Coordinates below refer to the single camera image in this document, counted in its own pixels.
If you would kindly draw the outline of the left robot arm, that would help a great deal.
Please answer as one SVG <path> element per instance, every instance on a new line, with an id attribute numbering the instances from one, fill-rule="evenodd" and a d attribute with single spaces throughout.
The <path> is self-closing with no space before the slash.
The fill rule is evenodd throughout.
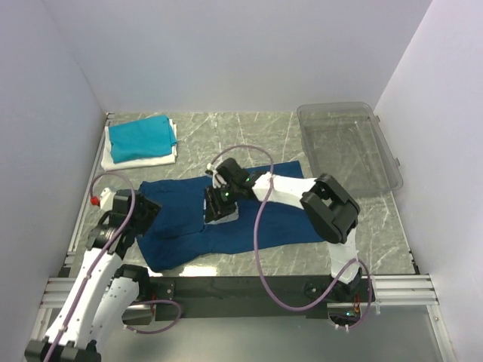
<path id="1" fill-rule="evenodd" d="M 78 276 L 44 336 L 29 341 L 27 361 L 99 361 L 125 310 L 151 294 L 147 269 L 125 265 L 123 259 L 162 206 L 139 191 L 109 188 L 91 197 L 91 204 L 103 214 L 90 231 Z"/>

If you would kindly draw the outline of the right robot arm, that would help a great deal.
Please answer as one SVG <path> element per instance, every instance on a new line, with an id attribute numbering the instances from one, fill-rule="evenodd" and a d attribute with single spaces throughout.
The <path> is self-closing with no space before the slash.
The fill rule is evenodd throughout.
<path id="1" fill-rule="evenodd" d="M 254 171 L 240 167 L 234 158 L 219 166 L 207 166 L 212 184 L 205 189 L 207 224 L 236 219 L 238 201 L 259 201 L 254 220 L 254 249 L 260 246 L 259 228 L 268 203 L 303 210 L 316 234 L 328 243 L 331 282 L 317 301 L 350 302 L 358 291 L 361 270 L 355 246 L 355 230 L 360 207 L 331 175 L 294 178 L 278 175 L 273 169 Z"/>

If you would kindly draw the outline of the dark blue t-shirt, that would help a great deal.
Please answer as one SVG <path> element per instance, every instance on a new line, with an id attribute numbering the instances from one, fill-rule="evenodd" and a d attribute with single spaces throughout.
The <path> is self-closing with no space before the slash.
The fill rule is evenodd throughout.
<path id="1" fill-rule="evenodd" d="M 204 190 L 210 182 L 209 177 L 199 176 L 140 185 L 141 194 L 162 205 L 154 223 L 138 240 L 143 258 L 154 272 L 176 268 L 207 254 L 254 249 L 258 201 L 241 200 L 236 221 L 205 225 Z M 261 249 L 321 240 L 303 210 L 277 203 L 266 205 L 259 233 Z"/>

